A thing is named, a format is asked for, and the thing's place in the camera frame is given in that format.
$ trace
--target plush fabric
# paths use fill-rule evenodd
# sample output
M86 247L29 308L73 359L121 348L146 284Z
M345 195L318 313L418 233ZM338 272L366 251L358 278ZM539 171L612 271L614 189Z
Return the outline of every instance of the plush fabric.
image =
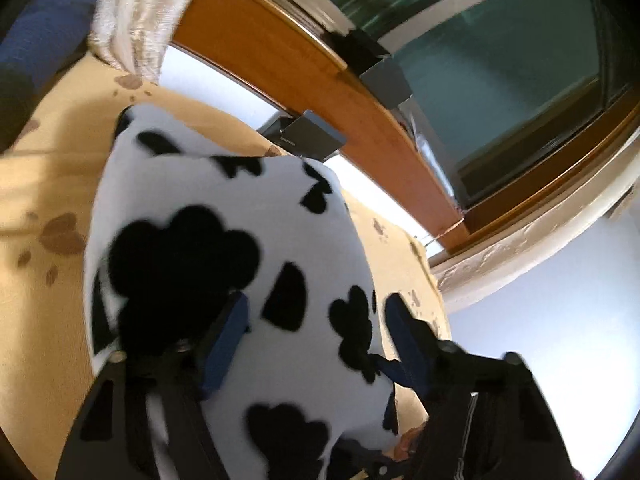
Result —
M191 0L98 0L89 46L111 66L158 82L162 58Z
M141 102L165 108L228 152L282 155L236 118L91 56L40 102L12 150L0 157L0 426L38 480L54 477L93 378L82 313L82 253L114 126L124 108ZM424 248L344 197L372 272L379 319L381 300L399 290L414 315L448 338ZM384 326L381 334L392 358ZM398 390L403 432L425 415L411 395Z
M150 104L124 113L84 252L94 370L114 348L135 358L196 344L240 290L249 331L202 403L229 477L323 479L340 437L393 449L373 279L334 172L232 156Z
M0 152L14 142L46 83L84 46L95 1L31 0L0 43Z

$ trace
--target window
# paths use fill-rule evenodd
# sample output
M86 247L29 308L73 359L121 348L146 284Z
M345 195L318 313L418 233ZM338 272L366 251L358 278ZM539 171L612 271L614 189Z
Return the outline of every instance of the window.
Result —
M270 25L277 34L259 30L257 18L246 14L236 18L244 28L234 25L251 44L272 44L269 71L261 58L239 59L230 46L210 46L196 32L179 29L178 42L206 51L207 59L290 112L309 108L333 121L349 139L343 154L450 253L569 185L640 122L638 56L600 0L271 3L290 17L287 27ZM300 23L297 35L292 21ZM340 36L355 27L392 54L410 84L412 96L391 114L356 90L353 74L342 73L345 59L358 59L358 48L370 56L371 42L355 41L338 58L340 67L326 68L328 57L341 52ZM310 31L313 40L296 39Z
M485 0L394 54L471 206L602 111L591 0Z

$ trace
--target blue fabric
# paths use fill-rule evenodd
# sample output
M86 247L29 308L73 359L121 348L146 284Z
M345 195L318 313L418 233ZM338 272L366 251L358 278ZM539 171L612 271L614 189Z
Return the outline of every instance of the blue fabric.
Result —
M31 0L0 44L0 65L26 74L35 91L89 33L96 0Z
M380 367L380 371L385 375L389 373L391 380L399 380L399 384L412 388L424 402L430 390L431 356L416 340L412 327L423 328L420 324L426 323L413 318L399 294L391 294L386 299L385 322L401 363L387 362Z
M205 362L204 378L200 385L200 391L204 399L208 399L222 386L236 353L238 343L248 326L249 302L246 296L242 294L226 318L220 336L214 343Z

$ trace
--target cow print fabric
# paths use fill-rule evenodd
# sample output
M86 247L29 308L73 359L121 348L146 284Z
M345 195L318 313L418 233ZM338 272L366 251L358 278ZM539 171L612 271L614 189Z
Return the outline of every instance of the cow print fabric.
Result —
M322 214L326 210L325 195L331 194L333 192L333 190L331 189L331 185L324 176L318 173L308 163L304 162L302 166L305 170L305 173L308 174L308 176L310 176L311 178L317 180L317 183L313 184L309 192L302 197L300 204L302 205L302 207L305 207L314 214Z
M180 209L166 227L127 225L108 256L113 290L126 298L118 316L123 349L160 355L181 339L197 339L232 290L255 277L260 250L247 232L225 230L204 206Z
M398 434L398 412L396 412L396 386L394 385L389 401L386 404L385 418L382 420L382 428Z
M250 330L201 404L229 478L323 480L339 438L391 449L372 277L335 175L234 156L149 104L123 112L114 139L84 259L94 371L117 348L197 340L241 290ZM154 398L159 475L177 480Z
M347 301L335 300L329 309L329 319L342 338L338 348L340 359L349 368L361 371L364 380L372 384L376 379L376 367L369 357L373 327L364 290L354 285Z
M291 404L269 408L254 404L246 414L251 440L267 459L269 480L316 480L329 427L321 420L306 421Z
M305 310L305 275L296 264L286 262L264 303L262 317L283 330L295 332L302 326Z

